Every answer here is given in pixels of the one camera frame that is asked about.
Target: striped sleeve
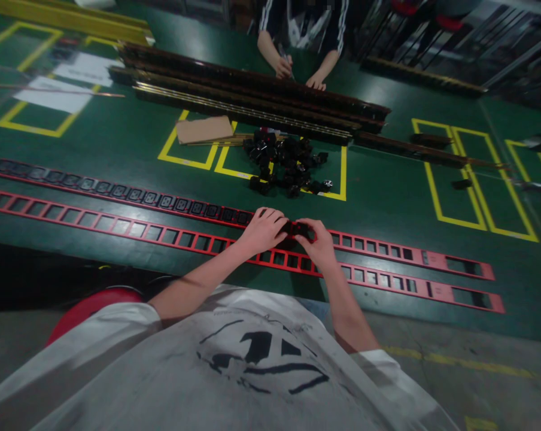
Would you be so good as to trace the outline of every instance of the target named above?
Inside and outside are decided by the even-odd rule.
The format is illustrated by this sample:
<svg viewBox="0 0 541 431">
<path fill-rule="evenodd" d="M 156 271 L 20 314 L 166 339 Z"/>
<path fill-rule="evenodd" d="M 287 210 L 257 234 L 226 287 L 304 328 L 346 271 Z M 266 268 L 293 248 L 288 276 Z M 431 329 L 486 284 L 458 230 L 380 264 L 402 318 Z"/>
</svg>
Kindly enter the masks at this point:
<svg viewBox="0 0 541 431">
<path fill-rule="evenodd" d="M 266 30 L 274 38 L 281 29 L 282 16 L 287 9 L 287 0 L 267 0 L 260 16 L 259 32 Z"/>
<path fill-rule="evenodd" d="M 321 46 L 321 53 L 327 54 L 331 51 L 337 51 L 342 56 L 344 47 L 344 31 L 346 30 L 346 19 L 349 0 L 335 2 L 334 10 L 330 14 L 330 21 L 324 33 L 324 39 Z"/>
</svg>

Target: red chair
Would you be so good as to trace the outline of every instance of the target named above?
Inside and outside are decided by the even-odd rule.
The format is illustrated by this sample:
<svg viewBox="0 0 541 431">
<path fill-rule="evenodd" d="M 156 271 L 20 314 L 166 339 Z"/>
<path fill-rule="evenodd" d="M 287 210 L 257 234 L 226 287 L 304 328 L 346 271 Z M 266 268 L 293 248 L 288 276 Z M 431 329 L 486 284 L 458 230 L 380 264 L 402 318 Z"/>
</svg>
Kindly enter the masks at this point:
<svg viewBox="0 0 541 431">
<path fill-rule="evenodd" d="M 384 47 L 383 51 L 380 54 L 381 56 L 384 55 L 384 52 L 386 51 L 386 48 L 391 46 L 392 42 L 395 39 L 395 37 L 398 34 L 400 34 L 400 29 L 402 28 L 402 24 L 404 24 L 404 22 L 406 21 L 406 19 L 408 17 L 413 16 L 416 13 L 417 10 L 418 10 L 418 7 L 414 6 L 409 1 L 392 0 L 390 2 L 390 8 L 385 13 L 384 18 L 382 19 L 382 22 L 380 23 L 380 25 L 376 29 L 374 35 L 372 36 L 372 42 L 370 43 L 370 49 L 368 49 L 368 51 L 367 51 L 367 53 L 365 55 L 368 55 L 372 51 L 372 49 L 374 48 L 374 46 L 376 45 L 376 43 L 380 39 L 380 36 L 382 35 L 382 33 L 384 33 L 386 26 L 388 24 L 390 24 L 390 22 L 392 21 L 392 17 L 394 15 L 399 16 L 402 19 L 401 19 L 400 23 L 398 24 L 398 27 L 396 27 L 396 31 L 390 37 L 390 40 L 388 41 L 388 43 L 386 44 L 386 46 Z"/>
<path fill-rule="evenodd" d="M 424 51 L 424 53 L 420 56 L 420 58 L 422 59 L 422 57 L 424 57 L 424 54 L 426 54 L 428 52 L 428 50 L 430 49 L 430 47 L 436 43 L 436 41 L 440 38 L 440 36 L 442 36 L 442 34 L 444 34 L 445 32 L 447 33 L 450 33 L 452 37 L 456 32 L 460 31 L 460 29 L 462 28 L 463 24 L 462 24 L 462 21 L 458 21 L 458 20 L 455 20 L 455 19 L 452 19 L 452 18 L 449 18 L 447 16 L 444 16 L 444 15 L 438 15 L 436 17 L 436 22 L 438 23 L 438 25 L 440 26 L 440 31 L 438 32 L 438 34 L 436 35 L 436 37 L 434 38 L 434 40 L 432 41 L 432 43 L 430 45 L 428 45 L 428 48 L 426 49 L 426 51 Z M 432 57 L 432 60 L 430 60 L 428 62 L 428 64 L 423 67 L 423 70 L 426 70 L 428 68 L 428 66 L 430 66 L 430 64 L 436 60 L 436 57 L 438 57 L 438 55 L 442 52 L 442 50 L 444 49 L 444 46 L 447 45 L 448 42 L 442 44 L 442 46 L 440 47 L 440 49 L 438 50 L 438 52 L 434 55 L 434 57 Z"/>
<path fill-rule="evenodd" d="M 57 340 L 57 338 L 86 321 L 100 309 L 107 305 L 119 302 L 143 302 L 143 300 L 140 292 L 129 287 L 110 287 L 101 290 L 100 292 L 89 296 L 87 299 L 83 299 L 80 303 L 66 312 L 61 320 L 59 320 L 55 329 L 53 329 L 45 346 L 47 347 Z"/>
</svg>

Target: metal rod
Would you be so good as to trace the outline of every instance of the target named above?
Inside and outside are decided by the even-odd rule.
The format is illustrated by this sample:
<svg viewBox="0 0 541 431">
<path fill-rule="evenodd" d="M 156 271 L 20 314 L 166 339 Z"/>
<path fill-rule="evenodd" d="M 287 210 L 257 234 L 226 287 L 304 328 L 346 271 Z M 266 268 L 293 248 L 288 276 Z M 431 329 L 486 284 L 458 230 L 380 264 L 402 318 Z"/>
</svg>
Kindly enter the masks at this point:
<svg viewBox="0 0 541 431">
<path fill-rule="evenodd" d="M 42 91 L 42 92 L 47 92 L 47 93 L 81 94 L 81 95 L 90 95 L 90 96 L 106 96 L 106 97 L 118 97 L 118 98 L 125 97 L 125 95 L 120 95 L 116 93 L 95 93 L 91 90 L 87 90 L 84 92 L 72 92 L 72 91 L 66 91 L 66 90 L 36 89 L 33 87 L 17 86 L 17 85 L 10 85 L 10 84 L 0 84 L 0 89 Z"/>
</svg>

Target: yellow rectangle marking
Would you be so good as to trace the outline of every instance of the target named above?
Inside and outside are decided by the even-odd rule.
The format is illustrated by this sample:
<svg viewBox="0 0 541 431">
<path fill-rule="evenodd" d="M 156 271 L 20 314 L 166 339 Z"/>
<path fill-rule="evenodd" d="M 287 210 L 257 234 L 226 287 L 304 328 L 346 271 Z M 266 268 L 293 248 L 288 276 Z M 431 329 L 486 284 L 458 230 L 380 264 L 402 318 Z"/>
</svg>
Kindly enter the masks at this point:
<svg viewBox="0 0 541 431">
<path fill-rule="evenodd" d="M 420 125 L 427 125 L 427 126 L 440 128 L 440 129 L 445 129 L 448 137 L 452 139 L 452 131 L 450 130 L 450 126 L 448 125 L 428 122 L 428 121 L 419 120 L 419 119 L 412 119 L 412 125 L 414 127 L 415 133 L 420 133 Z M 460 150 L 458 149 L 456 142 L 453 142 L 452 144 L 452 151 L 457 156 L 460 155 Z M 438 220 L 444 221 L 446 223 L 457 224 L 458 226 L 471 227 L 472 229 L 488 230 L 488 228 L 486 227 L 486 222 L 484 221 L 484 217 L 482 216 L 482 212 L 480 211 L 480 207 L 478 205 L 476 193 L 474 192 L 474 189 L 472 187 L 469 187 L 466 190 L 470 197 L 472 208 L 474 209 L 474 213 L 476 214 L 476 219 L 478 222 L 475 223 L 473 221 L 460 220 L 458 218 L 447 217 L 442 212 L 442 206 L 440 205 L 440 199 L 438 198 L 436 182 L 434 181 L 434 175 L 432 173 L 432 167 L 430 163 L 424 162 L 424 169 L 426 171 L 426 176 L 428 177 L 428 185 L 430 187 L 430 194 L 432 195 L 432 202 L 434 203 L 434 210 L 436 212 L 436 218 Z M 464 169 L 460 169 L 460 173 L 462 174 L 462 177 L 464 177 L 465 180 L 469 178 L 468 173 Z"/>
<path fill-rule="evenodd" d="M 460 148 L 462 156 L 466 157 L 466 151 L 464 149 L 462 139 L 460 138 L 460 134 L 468 133 L 469 135 L 476 135 L 476 136 L 483 137 L 484 140 L 486 141 L 486 145 L 488 146 L 490 154 L 492 155 L 492 159 L 494 163 L 502 163 L 502 161 L 500 160 L 500 157 L 498 156 L 498 151 L 496 151 L 496 148 L 494 147 L 494 144 L 492 143 L 492 140 L 490 139 L 489 134 L 484 133 L 484 132 L 478 132 L 476 130 L 458 128 L 455 126 L 452 126 L 452 133 L 454 135 L 455 142 L 458 144 Z M 516 190 L 514 190 L 514 186 L 512 185 L 510 177 L 508 177 L 508 174 L 506 173 L 504 169 L 499 169 L 498 172 L 500 173 L 500 176 L 504 180 L 504 184 L 506 185 L 508 189 L 508 193 L 510 193 L 512 202 L 516 206 L 516 210 L 518 211 L 520 219 L 522 220 L 522 223 L 524 224 L 524 227 L 526 228 L 527 234 L 520 233 L 520 232 L 513 232 L 511 230 L 500 229 L 499 227 L 496 227 L 496 224 L 494 223 L 494 219 L 492 218 L 492 214 L 490 213 L 490 209 L 488 207 L 486 199 L 484 198 L 484 194 L 482 193 L 480 183 L 478 179 L 476 178 L 476 174 L 472 170 L 472 166 L 467 165 L 465 169 L 472 179 L 472 184 L 474 184 L 474 188 L 476 189 L 476 194 L 478 195 L 480 205 L 482 205 L 482 210 L 484 211 L 484 216 L 486 217 L 488 227 L 490 228 L 492 232 L 499 233 L 501 235 L 511 236 L 513 238 L 524 239 L 526 241 L 539 242 L 538 237 L 536 236 L 536 233 L 534 231 L 534 228 L 532 227 L 532 224 L 530 223 L 530 219 L 528 218 L 528 215 L 526 214 L 524 207 L 522 206 L 522 202 L 520 201 L 520 198 L 516 194 Z"/>
</svg>

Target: worker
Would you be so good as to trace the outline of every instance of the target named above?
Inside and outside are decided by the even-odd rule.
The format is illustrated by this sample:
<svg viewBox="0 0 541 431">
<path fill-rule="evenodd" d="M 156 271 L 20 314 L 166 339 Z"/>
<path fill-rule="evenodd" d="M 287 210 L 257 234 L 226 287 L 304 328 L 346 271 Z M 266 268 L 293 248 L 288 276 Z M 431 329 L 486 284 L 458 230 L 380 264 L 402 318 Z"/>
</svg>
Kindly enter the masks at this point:
<svg viewBox="0 0 541 431">
<path fill-rule="evenodd" d="M 260 18 L 258 47 L 280 79 L 293 76 L 293 60 L 281 56 L 273 40 L 288 39 L 294 48 L 311 49 L 324 55 L 322 64 L 306 85 L 326 90 L 324 80 L 335 67 L 344 46 L 349 0 L 267 0 Z M 288 37 L 281 38 L 286 14 Z"/>
<path fill-rule="evenodd" d="M 428 22 L 428 25 L 424 30 L 424 35 L 418 45 L 417 52 L 408 63 L 410 67 L 415 67 L 420 62 L 426 48 L 428 48 L 436 34 L 440 31 L 440 25 L 436 21 L 438 15 L 460 21 L 477 8 L 480 3 L 482 3 L 482 0 L 427 0 L 418 8 L 412 17 L 406 20 L 404 28 L 400 31 L 392 46 L 390 46 L 388 50 L 383 48 L 382 57 L 386 60 L 393 60 L 398 48 L 400 48 L 423 23 Z"/>
<path fill-rule="evenodd" d="M 259 208 L 149 303 L 109 305 L 43 349 L 0 385 L 0 429 L 456 430 L 381 350 L 322 222 L 298 220 L 316 238 L 296 240 L 326 282 L 336 341 L 295 298 L 221 285 L 286 222 Z"/>
</svg>

